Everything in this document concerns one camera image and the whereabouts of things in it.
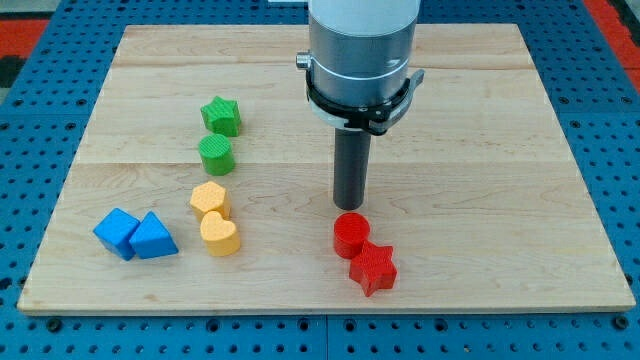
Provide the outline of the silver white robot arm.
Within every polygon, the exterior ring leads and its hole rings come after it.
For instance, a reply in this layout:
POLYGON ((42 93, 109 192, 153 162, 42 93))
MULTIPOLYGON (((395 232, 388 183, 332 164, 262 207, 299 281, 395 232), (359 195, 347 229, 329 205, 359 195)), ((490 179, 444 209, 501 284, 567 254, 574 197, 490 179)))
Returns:
POLYGON ((407 76, 420 0, 310 0, 310 81, 349 107, 380 105, 407 76))

